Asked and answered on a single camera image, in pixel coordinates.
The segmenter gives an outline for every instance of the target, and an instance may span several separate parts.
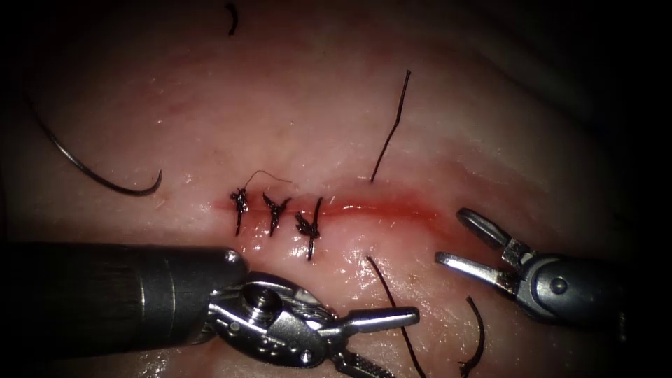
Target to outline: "red incision line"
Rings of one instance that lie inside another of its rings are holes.
[[[247,192],[249,211],[243,222],[257,223],[261,218],[268,218],[269,209],[263,201],[261,190],[249,190]],[[409,193],[402,196],[403,201],[399,200],[397,194],[394,198],[369,197],[357,198],[348,196],[339,196],[335,199],[325,197],[320,207],[320,219],[335,218],[340,216],[372,216],[376,218],[405,218],[413,219],[416,222],[425,223],[425,225],[439,233],[445,232],[443,227],[445,219],[438,215],[438,211],[423,203],[419,196]],[[295,214],[301,211],[304,214],[311,215],[315,207],[317,196],[303,195],[294,197],[287,206],[284,214]],[[213,202],[213,208],[226,211],[228,216],[235,217],[236,205],[230,199],[218,199]]]

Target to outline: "metal pivot screw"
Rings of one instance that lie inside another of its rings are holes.
[[[275,291],[260,285],[247,285],[242,290],[243,308],[250,323],[266,323],[282,312],[282,299]]]
[[[557,295],[560,295],[567,291],[567,281],[558,277],[551,281],[551,291]]]
[[[301,355],[299,356],[299,359],[301,362],[304,364],[309,364],[310,361],[313,359],[313,352],[309,351],[308,349],[304,350],[301,352]]]

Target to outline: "curved suture needle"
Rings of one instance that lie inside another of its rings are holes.
[[[103,185],[103,186],[105,186],[109,189],[112,189],[117,193],[121,193],[121,194],[125,194],[125,195],[133,195],[133,196],[136,196],[136,197],[142,197],[142,196],[153,194],[154,192],[156,192],[156,190],[161,185],[161,180],[162,180],[162,177],[163,177],[163,173],[162,173],[161,170],[159,170],[159,175],[156,178],[156,182],[154,182],[154,184],[151,187],[149,187],[147,189],[141,189],[141,190],[133,190],[133,189],[129,189],[129,188],[124,188],[124,187],[116,185],[116,184],[106,180],[105,178],[101,177],[100,175],[96,174],[89,167],[85,166],[79,159],[77,159],[77,157],[72,155],[72,153],[70,153],[65,147],[63,147],[63,145],[56,138],[54,133],[52,133],[51,130],[49,130],[47,125],[42,121],[42,118],[40,118],[40,115],[38,114],[37,110],[35,109],[35,105],[33,104],[33,101],[30,99],[30,97],[25,93],[23,94],[23,96],[24,96],[24,100],[26,101],[28,107],[30,108],[30,111],[31,111],[32,115],[35,117],[35,120],[37,121],[37,124],[40,126],[42,131],[44,131],[44,133],[47,134],[47,137],[56,145],[56,147],[63,153],[63,155],[65,155],[65,157],[68,158],[68,160],[70,160],[72,162],[72,164],[74,164],[77,168],[79,168],[82,172],[84,172],[84,174],[89,176],[91,179],[94,179],[99,184],[101,184],[101,185]]]

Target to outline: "cut suture end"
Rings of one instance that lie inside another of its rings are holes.
[[[392,292],[390,291],[389,286],[387,286],[387,282],[385,282],[385,278],[383,278],[382,272],[380,271],[380,269],[378,269],[378,265],[376,265],[376,262],[373,260],[373,258],[371,258],[371,256],[366,256],[366,260],[369,261],[371,267],[373,267],[373,270],[376,272],[376,275],[378,276],[380,283],[383,285],[383,289],[385,289],[385,294],[387,294],[387,298],[390,300],[392,307],[397,307],[397,304],[394,302],[394,298],[392,297]],[[418,361],[418,358],[415,356],[413,346],[411,345],[411,339],[408,338],[408,333],[406,332],[405,327],[401,328],[401,334],[404,337],[404,341],[406,342],[406,347],[408,348],[408,353],[411,355],[411,361],[413,361],[413,366],[415,367],[415,370],[418,372],[420,378],[426,378],[427,375],[422,370],[420,362]]]
[[[383,160],[383,155],[385,155],[385,151],[387,151],[387,146],[390,144],[390,140],[392,139],[392,135],[397,130],[397,126],[399,126],[399,121],[401,120],[401,111],[404,107],[404,97],[406,97],[406,87],[408,87],[408,78],[410,76],[411,76],[411,71],[407,69],[406,70],[406,79],[404,80],[404,89],[401,91],[401,97],[399,98],[399,106],[397,107],[397,118],[394,121],[394,125],[392,126],[392,130],[387,135],[387,139],[385,140],[385,143],[383,144],[383,149],[380,151],[380,155],[378,155],[378,161],[376,161],[376,166],[374,167],[373,173],[371,174],[371,180],[370,180],[371,183],[373,183],[373,180],[376,178],[376,173],[378,172],[378,168],[380,167],[380,162]]]
[[[232,36],[235,34],[236,28],[238,27],[238,11],[236,10],[236,6],[231,3],[226,4],[226,8],[231,12],[231,18],[233,18],[231,29],[229,29],[229,35]]]
[[[470,358],[469,361],[459,362],[460,375],[462,378],[469,377],[471,370],[475,368],[476,365],[478,365],[478,363],[481,361],[485,344],[485,329],[483,329],[483,319],[481,318],[481,314],[478,312],[478,308],[476,308],[476,304],[474,303],[474,300],[471,299],[471,297],[467,297],[467,302],[474,311],[474,315],[476,315],[476,322],[478,323],[478,346],[476,347],[476,353],[474,353],[474,356]]]

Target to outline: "skin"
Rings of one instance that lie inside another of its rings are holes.
[[[372,256],[397,304],[421,311],[408,333],[429,377],[458,377],[457,362],[476,349],[468,295],[486,331],[471,377],[594,376],[614,367],[605,335],[535,323],[491,288],[433,263],[435,251],[448,251],[501,266],[454,219],[460,207],[543,252],[627,259],[614,220],[627,211],[620,177],[581,128],[594,103],[570,69],[553,69],[474,8],[236,5],[234,36],[219,3],[118,6],[52,48],[58,54],[19,59],[21,86],[75,156],[128,188],[150,186],[159,169],[164,176],[147,197],[111,192],[62,157],[20,98],[9,97],[10,240],[227,245],[341,315],[389,306],[366,263]],[[400,126],[370,184],[407,69]],[[229,194],[257,169],[292,182],[256,176],[236,237]],[[293,198],[273,238],[262,192],[277,203]],[[321,238],[307,262],[294,214],[310,221],[317,197],[325,198]],[[398,330],[357,335],[349,348],[398,377],[417,375]],[[264,365],[218,339],[52,368],[73,377],[341,376],[329,362],[298,371]]]

